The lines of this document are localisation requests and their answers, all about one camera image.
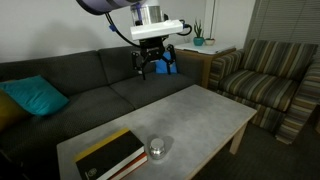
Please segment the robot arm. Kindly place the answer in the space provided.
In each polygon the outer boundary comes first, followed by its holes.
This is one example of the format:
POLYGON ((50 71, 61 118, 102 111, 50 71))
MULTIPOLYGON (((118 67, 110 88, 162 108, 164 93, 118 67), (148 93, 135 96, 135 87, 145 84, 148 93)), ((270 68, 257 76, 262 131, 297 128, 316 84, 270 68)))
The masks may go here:
POLYGON ((170 66, 175 62, 173 46, 163 45, 163 41, 170 34, 183 31, 183 24, 179 20, 166 19, 161 13, 158 0, 76 0, 87 12, 93 15, 105 15, 110 26, 124 41, 137 47, 140 51, 131 53, 133 68, 145 76, 144 67, 148 62, 163 60, 167 73, 171 74, 170 66), (133 26, 130 28, 134 44, 124 37, 112 21, 110 12, 123 7, 129 7, 132 13, 133 26))

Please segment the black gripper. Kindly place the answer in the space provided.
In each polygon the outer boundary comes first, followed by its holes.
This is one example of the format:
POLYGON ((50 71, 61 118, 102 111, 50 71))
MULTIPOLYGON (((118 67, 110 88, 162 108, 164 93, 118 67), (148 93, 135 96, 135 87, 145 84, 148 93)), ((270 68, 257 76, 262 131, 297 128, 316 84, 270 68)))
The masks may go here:
POLYGON ((176 72, 175 51, 171 44, 167 46, 165 51, 161 37, 140 40, 139 43, 141 46, 140 53, 138 51, 132 51, 131 60, 133 69, 136 70, 143 79, 146 79, 144 68, 147 63, 159 60, 161 57, 161 73, 171 74, 176 72))

